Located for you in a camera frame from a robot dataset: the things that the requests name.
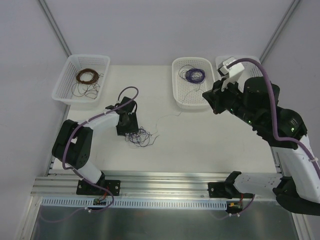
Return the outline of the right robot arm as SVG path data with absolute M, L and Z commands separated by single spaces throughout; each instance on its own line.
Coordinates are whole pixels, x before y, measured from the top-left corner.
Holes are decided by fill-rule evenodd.
M 295 214 L 320 214 L 320 178 L 315 169 L 307 128 L 302 117 L 291 109 L 270 102 L 278 99 L 280 89 L 262 76 L 244 83 L 221 80 L 203 93 L 214 114 L 230 112 L 248 124 L 270 146 L 277 173 L 244 173 L 233 171 L 223 182 L 208 184 L 212 198 L 252 198 L 255 195 L 273 198 Z

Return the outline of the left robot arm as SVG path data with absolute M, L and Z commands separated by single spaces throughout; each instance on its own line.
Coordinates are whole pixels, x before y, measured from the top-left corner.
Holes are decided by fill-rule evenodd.
M 92 141 L 110 128 L 115 128 L 116 134 L 122 137 L 137 133 L 137 109 L 136 101 L 125 96 L 121 102 L 107 106 L 102 116 L 86 121 L 84 125 L 70 119 L 63 122 L 51 153 L 83 178 L 78 182 L 77 195 L 102 195 L 105 193 L 104 189 L 115 196 L 119 195 L 115 186 L 119 186 L 120 182 L 106 180 L 105 174 L 90 160 Z

